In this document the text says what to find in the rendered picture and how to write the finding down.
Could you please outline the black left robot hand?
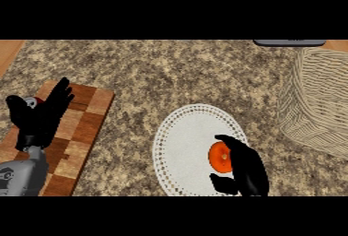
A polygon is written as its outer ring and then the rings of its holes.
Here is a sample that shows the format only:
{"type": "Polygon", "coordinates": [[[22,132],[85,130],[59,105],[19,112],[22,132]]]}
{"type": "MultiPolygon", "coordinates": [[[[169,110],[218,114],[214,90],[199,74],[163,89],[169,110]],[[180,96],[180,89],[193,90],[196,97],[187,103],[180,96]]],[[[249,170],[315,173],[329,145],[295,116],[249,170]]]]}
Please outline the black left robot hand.
{"type": "Polygon", "coordinates": [[[40,148],[50,146],[60,118],[73,98],[66,77],[60,79],[44,102],[38,103],[34,108],[26,105],[19,96],[7,96],[9,118],[19,129],[15,146],[19,151],[26,151],[31,146],[40,148]]]}

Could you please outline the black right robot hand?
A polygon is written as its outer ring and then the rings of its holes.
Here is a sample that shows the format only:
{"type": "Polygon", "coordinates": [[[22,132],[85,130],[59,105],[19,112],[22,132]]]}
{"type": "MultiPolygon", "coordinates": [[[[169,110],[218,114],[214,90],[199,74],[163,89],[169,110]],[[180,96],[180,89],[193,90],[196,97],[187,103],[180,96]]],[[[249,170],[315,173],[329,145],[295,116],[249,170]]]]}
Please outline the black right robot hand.
{"type": "Polygon", "coordinates": [[[258,152],[237,139],[227,135],[215,135],[231,150],[233,178],[219,177],[214,173],[209,179],[219,193],[243,196],[267,196],[270,180],[258,152]]]}

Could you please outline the orange squash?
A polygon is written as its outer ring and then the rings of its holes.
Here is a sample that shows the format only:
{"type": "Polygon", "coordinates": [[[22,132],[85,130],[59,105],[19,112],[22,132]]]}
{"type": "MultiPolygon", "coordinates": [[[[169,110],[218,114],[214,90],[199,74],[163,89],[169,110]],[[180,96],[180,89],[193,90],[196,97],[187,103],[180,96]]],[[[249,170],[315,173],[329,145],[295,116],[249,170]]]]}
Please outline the orange squash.
{"type": "Polygon", "coordinates": [[[209,148],[208,160],[211,167],[219,173],[228,173],[233,171],[230,149],[222,141],[218,141],[209,148]]]}

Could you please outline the white round placemat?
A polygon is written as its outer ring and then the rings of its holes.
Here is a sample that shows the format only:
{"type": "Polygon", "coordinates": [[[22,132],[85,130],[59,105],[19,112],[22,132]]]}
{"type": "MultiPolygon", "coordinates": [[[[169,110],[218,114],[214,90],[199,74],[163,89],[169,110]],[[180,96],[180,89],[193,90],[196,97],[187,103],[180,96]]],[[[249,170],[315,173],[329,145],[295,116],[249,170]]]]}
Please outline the white round placemat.
{"type": "Polygon", "coordinates": [[[233,116],[218,107],[184,105],[165,118],[153,138],[152,159],[159,184],[169,196],[227,196],[215,191],[209,174],[233,177],[214,170],[208,152],[215,135],[227,135],[247,144],[233,116]]]}

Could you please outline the cream wicker basket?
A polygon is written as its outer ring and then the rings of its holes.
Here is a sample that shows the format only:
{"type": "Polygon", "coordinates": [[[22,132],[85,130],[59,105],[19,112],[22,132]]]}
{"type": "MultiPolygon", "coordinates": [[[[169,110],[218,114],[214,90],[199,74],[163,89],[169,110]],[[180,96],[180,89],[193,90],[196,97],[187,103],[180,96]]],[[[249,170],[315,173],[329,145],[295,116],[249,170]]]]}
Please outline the cream wicker basket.
{"type": "Polygon", "coordinates": [[[295,142],[348,159],[348,53],[302,48],[277,101],[280,131],[295,142]]]}

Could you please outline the red can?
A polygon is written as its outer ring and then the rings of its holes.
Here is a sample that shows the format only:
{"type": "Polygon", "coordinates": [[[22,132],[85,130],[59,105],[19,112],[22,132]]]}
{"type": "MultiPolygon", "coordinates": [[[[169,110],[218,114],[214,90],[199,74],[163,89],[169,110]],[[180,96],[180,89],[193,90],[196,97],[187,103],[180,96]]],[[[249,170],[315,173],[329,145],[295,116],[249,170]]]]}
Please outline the red can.
{"type": "Polygon", "coordinates": [[[23,101],[26,102],[26,106],[34,109],[35,106],[40,104],[40,103],[44,103],[44,101],[38,98],[38,97],[28,97],[28,98],[23,98],[23,101]]]}

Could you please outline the checkered wooden cutting board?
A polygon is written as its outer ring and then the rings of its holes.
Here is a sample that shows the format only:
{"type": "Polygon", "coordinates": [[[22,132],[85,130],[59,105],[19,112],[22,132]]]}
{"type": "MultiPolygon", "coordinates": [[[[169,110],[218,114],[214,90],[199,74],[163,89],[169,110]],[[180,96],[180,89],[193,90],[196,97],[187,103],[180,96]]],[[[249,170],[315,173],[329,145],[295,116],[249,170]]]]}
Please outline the checkered wooden cutting board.
{"type": "Polygon", "coordinates": [[[47,177],[40,195],[73,193],[85,160],[113,101],[110,90],[71,84],[75,98],[60,118],[59,129],[45,149],[47,177]]]}

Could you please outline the dark grey appliance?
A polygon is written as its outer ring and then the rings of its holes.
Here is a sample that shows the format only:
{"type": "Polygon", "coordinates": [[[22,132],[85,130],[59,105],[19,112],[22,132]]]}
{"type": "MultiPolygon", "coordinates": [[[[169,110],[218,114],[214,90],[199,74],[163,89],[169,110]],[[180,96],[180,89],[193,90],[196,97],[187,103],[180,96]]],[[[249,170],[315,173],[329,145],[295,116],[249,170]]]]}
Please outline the dark grey appliance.
{"type": "Polygon", "coordinates": [[[265,47],[318,47],[326,40],[252,40],[258,46],[265,47]]]}

